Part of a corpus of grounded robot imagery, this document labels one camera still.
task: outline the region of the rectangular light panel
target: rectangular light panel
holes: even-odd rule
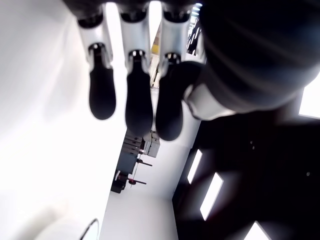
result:
[[[192,166],[191,166],[189,174],[188,174],[188,181],[190,184],[192,183],[192,180],[194,179],[194,176],[195,176],[197,168],[199,166],[201,157],[202,157],[202,152],[198,149],[198,151],[196,151]]]
[[[320,119],[320,74],[304,88],[299,115]]]
[[[217,199],[217,196],[219,194],[219,191],[221,189],[223,179],[220,177],[218,173],[215,173],[212,179],[212,182],[209,186],[208,191],[206,192],[206,195],[204,197],[203,203],[200,207],[200,212],[202,214],[203,219],[206,221],[209,213],[211,212],[211,209],[213,205],[215,204],[215,201]]]
[[[260,224],[255,221],[250,231],[245,236],[244,240],[270,240],[270,237],[265,233]]]

